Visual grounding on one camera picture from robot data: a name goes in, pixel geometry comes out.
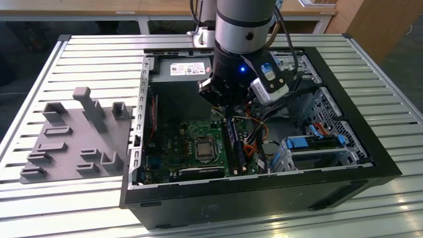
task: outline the screw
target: screw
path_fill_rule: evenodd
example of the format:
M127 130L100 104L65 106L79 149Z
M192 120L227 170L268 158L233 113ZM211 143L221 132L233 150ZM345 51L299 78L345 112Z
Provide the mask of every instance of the screw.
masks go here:
M245 34L245 39L247 39L247 41L251 41L252 38L253 38L253 33L252 33L252 32L248 32L248 33Z

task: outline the white table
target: white table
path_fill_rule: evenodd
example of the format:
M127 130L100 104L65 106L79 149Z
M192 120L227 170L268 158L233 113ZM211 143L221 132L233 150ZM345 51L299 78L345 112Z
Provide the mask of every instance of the white table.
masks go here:
M333 209L148 231L119 209L121 177L23 185L19 173L45 120L47 101L79 108L77 86L101 106L137 104L143 49L191 48L185 35L73 36L59 41L0 144L0 237L343 237L422 236L423 116L353 40L340 35L292 35L316 47L403 176ZM273 46L287 46L284 36Z

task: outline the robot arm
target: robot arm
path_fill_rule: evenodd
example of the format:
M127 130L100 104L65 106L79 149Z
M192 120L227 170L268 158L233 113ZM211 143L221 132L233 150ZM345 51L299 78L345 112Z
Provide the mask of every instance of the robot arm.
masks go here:
M276 0L217 0L212 78L200 95L216 106L236 106L252 89L260 103L275 102L289 90L293 76L280 71L267 51Z

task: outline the gray plastic holder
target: gray plastic holder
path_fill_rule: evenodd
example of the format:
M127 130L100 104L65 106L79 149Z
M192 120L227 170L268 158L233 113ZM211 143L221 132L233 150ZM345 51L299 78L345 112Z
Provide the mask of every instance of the gray plastic holder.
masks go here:
M47 103L45 122L21 170L20 183L100 178L123 174L132 107L116 102L103 108L89 98L89 88L76 88L83 109Z

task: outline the table leg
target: table leg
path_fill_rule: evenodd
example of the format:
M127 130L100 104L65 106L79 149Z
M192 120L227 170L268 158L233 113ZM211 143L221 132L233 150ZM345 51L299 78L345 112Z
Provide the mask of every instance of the table leg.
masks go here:
M149 35L148 21L149 21L148 16L137 16L137 22L139 22L141 35Z
M312 34L324 34L325 32L325 28L329 25L329 21L332 19L332 16L320 16L320 20L316 24L315 30L312 32Z

